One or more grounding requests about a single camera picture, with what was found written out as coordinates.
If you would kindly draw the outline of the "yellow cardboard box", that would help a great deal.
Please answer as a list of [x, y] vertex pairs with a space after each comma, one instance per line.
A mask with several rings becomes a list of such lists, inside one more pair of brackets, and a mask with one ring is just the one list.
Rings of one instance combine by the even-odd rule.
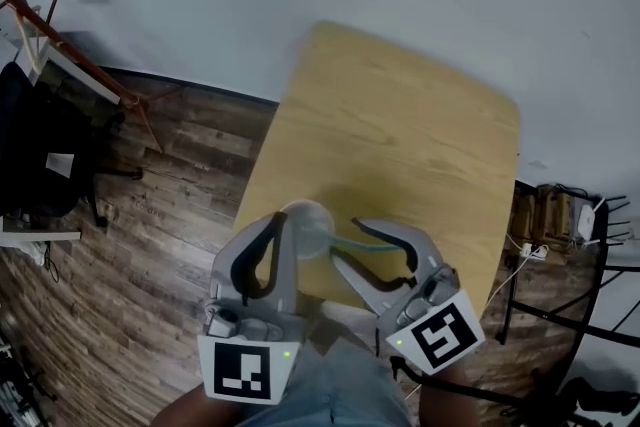
[[509, 234], [538, 242], [568, 242], [573, 236], [574, 197], [558, 186], [516, 185]]

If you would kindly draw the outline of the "person's left forearm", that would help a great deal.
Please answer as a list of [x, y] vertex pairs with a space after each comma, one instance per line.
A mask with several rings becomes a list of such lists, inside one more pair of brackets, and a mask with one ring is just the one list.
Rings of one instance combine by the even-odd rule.
[[209, 397], [201, 384], [163, 408], [149, 427], [235, 427], [243, 416], [242, 404]]

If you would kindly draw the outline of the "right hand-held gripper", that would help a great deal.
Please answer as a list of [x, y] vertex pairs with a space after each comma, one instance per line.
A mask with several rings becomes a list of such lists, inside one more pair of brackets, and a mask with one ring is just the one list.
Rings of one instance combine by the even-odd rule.
[[449, 367], [485, 341], [471, 301], [454, 269], [443, 264], [430, 236], [408, 224], [382, 218], [353, 218], [362, 232], [401, 248], [413, 275], [384, 281], [353, 255], [330, 249], [342, 277], [376, 315], [384, 340], [427, 375]]

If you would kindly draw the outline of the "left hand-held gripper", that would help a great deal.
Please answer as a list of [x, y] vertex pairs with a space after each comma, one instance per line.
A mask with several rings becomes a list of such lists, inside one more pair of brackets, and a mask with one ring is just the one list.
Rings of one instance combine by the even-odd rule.
[[[262, 287], [256, 271], [268, 248], [269, 275]], [[294, 224], [284, 212], [247, 225], [219, 251], [210, 294], [241, 304], [215, 304], [198, 337], [206, 395], [254, 405], [280, 403], [304, 343], [304, 320], [289, 315], [297, 309], [297, 255]], [[253, 303], [274, 305], [278, 312], [243, 306]]]

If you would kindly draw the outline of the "person's right forearm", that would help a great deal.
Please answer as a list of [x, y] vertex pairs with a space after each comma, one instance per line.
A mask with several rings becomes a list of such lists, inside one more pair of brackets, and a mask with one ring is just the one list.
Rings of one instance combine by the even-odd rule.
[[423, 386], [419, 399], [420, 427], [480, 427], [476, 400]]

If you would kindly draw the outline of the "teal straw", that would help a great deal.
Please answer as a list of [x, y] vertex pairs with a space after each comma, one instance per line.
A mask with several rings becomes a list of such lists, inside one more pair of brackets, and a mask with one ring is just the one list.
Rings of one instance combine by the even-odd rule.
[[389, 252], [389, 251], [395, 251], [400, 249], [399, 246], [393, 245], [393, 244], [364, 243], [364, 242], [358, 242], [355, 240], [338, 237], [338, 236], [329, 236], [328, 241], [330, 245], [348, 246], [351, 248], [356, 248], [356, 249], [360, 249], [368, 252]]

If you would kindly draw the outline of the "black metal stand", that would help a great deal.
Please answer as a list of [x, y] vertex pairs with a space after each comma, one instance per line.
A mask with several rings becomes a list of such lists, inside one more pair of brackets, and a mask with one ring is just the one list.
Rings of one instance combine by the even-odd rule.
[[[561, 184], [544, 184], [540, 186], [558, 186], [561, 190], [567, 192], [574, 197], [573, 202], [581, 203], [582, 200], [590, 200], [593, 203], [598, 202], [600, 196], [590, 196], [586, 191], [579, 188], [567, 188]], [[629, 204], [627, 197], [615, 196], [604, 198], [605, 204], [618, 201], [619, 208], [623, 208]], [[640, 336], [632, 336], [620, 333], [617, 328], [606, 330], [590, 324], [593, 311], [595, 309], [598, 294], [608, 285], [614, 282], [625, 273], [640, 273], [640, 267], [636, 266], [611, 266], [607, 263], [608, 250], [615, 244], [605, 238], [608, 228], [613, 224], [609, 221], [609, 214], [613, 210], [609, 207], [604, 209], [602, 214], [596, 214], [595, 217], [595, 235], [592, 240], [597, 249], [594, 281], [591, 288], [582, 295], [568, 301], [567, 303], [551, 310], [545, 311], [540, 308], [522, 303], [515, 298], [517, 289], [517, 278], [511, 277], [508, 280], [509, 293], [506, 303], [506, 313], [503, 327], [496, 335], [496, 340], [500, 344], [505, 344], [509, 334], [512, 313], [517, 310], [519, 312], [543, 319], [555, 325], [570, 329], [575, 332], [575, 339], [569, 355], [562, 360], [554, 370], [546, 375], [540, 376], [534, 374], [535, 389], [533, 397], [525, 400], [523, 406], [514, 406], [512, 411], [520, 415], [535, 412], [534, 399], [547, 396], [549, 399], [557, 399], [561, 390], [561, 385], [569, 373], [571, 364], [573, 364], [575, 356], [578, 353], [579, 346], [586, 336], [591, 336], [602, 341], [612, 342], [624, 347], [640, 349]]]

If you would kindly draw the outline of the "clear plastic cup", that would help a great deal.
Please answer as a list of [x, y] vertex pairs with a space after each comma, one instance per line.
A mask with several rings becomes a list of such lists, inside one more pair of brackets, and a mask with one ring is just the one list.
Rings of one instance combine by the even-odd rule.
[[335, 235], [335, 224], [329, 210], [309, 200], [295, 200], [281, 211], [293, 224], [295, 254], [298, 260], [311, 260], [325, 255]]

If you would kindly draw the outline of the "black tripod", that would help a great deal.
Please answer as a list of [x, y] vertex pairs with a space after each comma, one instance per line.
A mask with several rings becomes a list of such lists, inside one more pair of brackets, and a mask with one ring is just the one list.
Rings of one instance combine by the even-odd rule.
[[14, 346], [0, 325], [0, 427], [51, 427], [40, 405], [41, 398], [52, 402], [24, 346]]

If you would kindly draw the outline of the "black office chair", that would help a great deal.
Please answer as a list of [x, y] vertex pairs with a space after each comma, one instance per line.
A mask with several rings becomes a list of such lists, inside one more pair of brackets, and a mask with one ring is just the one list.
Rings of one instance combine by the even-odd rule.
[[[107, 218], [97, 210], [95, 176], [143, 176], [141, 169], [102, 164], [112, 130], [124, 120], [118, 112], [96, 127], [90, 116], [47, 84], [32, 85], [16, 63], [6, 64], [0, 70], [0, 216], [20, 212], [64, 217], [85, 200], [95, 224], [105, 227]], [[69, 179], [45, 167], [49, 153], [74, 155]]]

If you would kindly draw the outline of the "white paper tag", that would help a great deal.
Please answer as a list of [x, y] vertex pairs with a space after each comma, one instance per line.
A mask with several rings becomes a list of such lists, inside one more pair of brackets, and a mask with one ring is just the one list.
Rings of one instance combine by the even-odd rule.
[[47, 155], [45, 167], [66, 178], [69, 179], [72, 174], [74, 164], [74, 155], [67, 153], [49, 153]]

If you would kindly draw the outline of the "person's light blue shirt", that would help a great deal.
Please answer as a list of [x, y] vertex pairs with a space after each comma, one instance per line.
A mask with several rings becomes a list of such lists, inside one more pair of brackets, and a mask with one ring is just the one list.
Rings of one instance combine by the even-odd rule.
[[275, 406], [248, 406], [236, 427], [412, 427], [391, 371], [320, 307], [288, 391]]

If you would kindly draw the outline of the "white power strip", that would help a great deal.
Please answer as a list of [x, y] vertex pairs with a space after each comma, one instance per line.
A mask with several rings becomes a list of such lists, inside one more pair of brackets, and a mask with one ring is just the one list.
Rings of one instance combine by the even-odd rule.
[[526, 260], [544, 261], [548, 253], [549, 248], [547, 245], [535, 245], [529, 242], [524, 242], [519, 250], [520, 257]]

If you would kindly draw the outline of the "white router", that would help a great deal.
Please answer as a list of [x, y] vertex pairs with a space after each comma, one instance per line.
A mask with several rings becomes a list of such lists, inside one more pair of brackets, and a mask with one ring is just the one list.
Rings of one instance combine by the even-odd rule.
[[590, 200], [582, 200], [577, 215], [576, 233], [580, 240], [588, 242], [591, 240], [595, 217], [598, 209], [604, 205], [606, 200], [601, 198], [598, 202], [593, 203]]

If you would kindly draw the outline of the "red-brown wooden coat rack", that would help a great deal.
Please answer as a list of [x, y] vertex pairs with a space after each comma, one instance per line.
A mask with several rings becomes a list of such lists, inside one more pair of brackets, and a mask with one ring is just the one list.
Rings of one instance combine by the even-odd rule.
[[84, 53], [72, 45], [50, 25], [50, 20], [56, 4], [57, 0], [52, 0], [47, 18], [42, 19], [38, 14], [38, 11], [35, 8], [32, 8], [26, 0], [4, 0], [0, 3], [0, 9], [4, 6], [9, 6], [13, 10], [17, 27], [23, 39], [24, 48], [27, 51], [30, 63], [35, 66], [34, 70], [37, 73], [40, 73], [41, 65], [35, 58], [30, 38], [26, 33], [24, 21], [27, 21], [34, 27], [36, 37], [43, 35], [48, 39], [51, 55], [56, 54], [59, 57], [65, 56], [64, 61], [69, 62], [70, 66], [80, 66], [82, 76], [90, 78], [87, 83], [89, 87], [112, 103], [121, 105], [130, 111], [136, 112], [144, 122], [157, 151], [163, 153], [164, 149], [156, 137], [147, 113], [152, 102], [175, 95], [179, 93], [182, 88], [177, 87], [169, 91], [165, 91], [164, 93], [148, 97], [139, 96], [132, 91], [129, 91], [101, 67], [92, 62]]

